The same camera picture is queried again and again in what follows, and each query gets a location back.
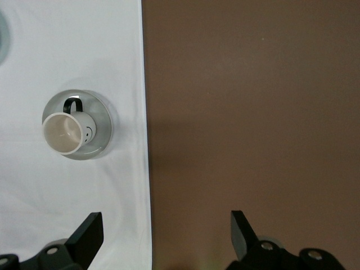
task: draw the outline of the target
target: screw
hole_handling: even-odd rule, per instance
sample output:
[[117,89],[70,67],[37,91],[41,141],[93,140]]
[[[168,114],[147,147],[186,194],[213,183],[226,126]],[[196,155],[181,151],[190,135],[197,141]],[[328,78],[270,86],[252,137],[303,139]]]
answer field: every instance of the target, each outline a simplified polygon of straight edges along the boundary
[[315,259],[315,260],[321,260],[322,259],[322,256],[319,252],[317,252],[316,250],[310,250],[308,255]]
[[273,246],[272,246],[272,244],[270,244],[269,242],[263,242],[263,243],[261,244],[261,247],[262,247],[263,249],[266,249],[266,250],[273,250]]
[[57,252],[57,247],[52,247],[47,250],[46,254],[51,255],[54,254],[55,252]]
[[9,261],[8,258],[2,258],[0,259],[0,266],[2,266],[3,264],[6,264]]

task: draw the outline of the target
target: brown table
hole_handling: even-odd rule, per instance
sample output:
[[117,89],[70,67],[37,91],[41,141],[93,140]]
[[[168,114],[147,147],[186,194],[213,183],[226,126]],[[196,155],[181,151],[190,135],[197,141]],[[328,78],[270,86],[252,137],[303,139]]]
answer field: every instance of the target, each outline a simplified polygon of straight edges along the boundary
[[143,1],[154,269],[225,269],[230,211],[360,269],[358,1]]

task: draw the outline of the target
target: white mug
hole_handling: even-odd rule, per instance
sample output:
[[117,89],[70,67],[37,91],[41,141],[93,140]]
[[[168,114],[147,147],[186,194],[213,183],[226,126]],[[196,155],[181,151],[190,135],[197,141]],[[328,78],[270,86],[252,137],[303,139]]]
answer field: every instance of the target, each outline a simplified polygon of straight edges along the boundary
[[[76,111],[70,113],[73,102]],[[63,112],[56,112],[45,119],[43,133],[52,149],[61,155],[70,155],[94,138],[96,125],[92,117],[83,112],[81,100],[70,97],[64,103]]]

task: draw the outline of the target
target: saucer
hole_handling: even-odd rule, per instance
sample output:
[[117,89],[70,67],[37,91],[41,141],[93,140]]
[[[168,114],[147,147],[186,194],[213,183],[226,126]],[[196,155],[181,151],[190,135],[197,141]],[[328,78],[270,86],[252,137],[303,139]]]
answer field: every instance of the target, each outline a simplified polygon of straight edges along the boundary
[[10,48],[10,32],[4,16],[0,10],[0,64],[6,58]]
[[113,124],[111,122],[109,111],[104,103],[96,97],[93,92],[84,90],[66,90],[56,94],[45,106],[42,123],[44,123],[45,119],[49,115],[62,112],[64,102],[69,97],[77,97],[81,99],[83,103],[83,111],[94,119],[96,125],[96,135],[91,142],[80,147],[78,151],[70,155],[63,156],[74,160],[93,159],[105,150],[113,133]]

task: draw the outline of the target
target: black mug handle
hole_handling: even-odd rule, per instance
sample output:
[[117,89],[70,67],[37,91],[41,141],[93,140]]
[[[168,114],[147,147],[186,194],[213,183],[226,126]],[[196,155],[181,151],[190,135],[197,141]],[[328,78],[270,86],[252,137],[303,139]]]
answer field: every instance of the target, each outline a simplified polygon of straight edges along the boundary
[[81,99],[77,97],[69,97],[64,103],[64,110],[63,112],[66,114],[70,114],[71,112],[71,105],[75,102],[76,111],[83,111],[83,103]]

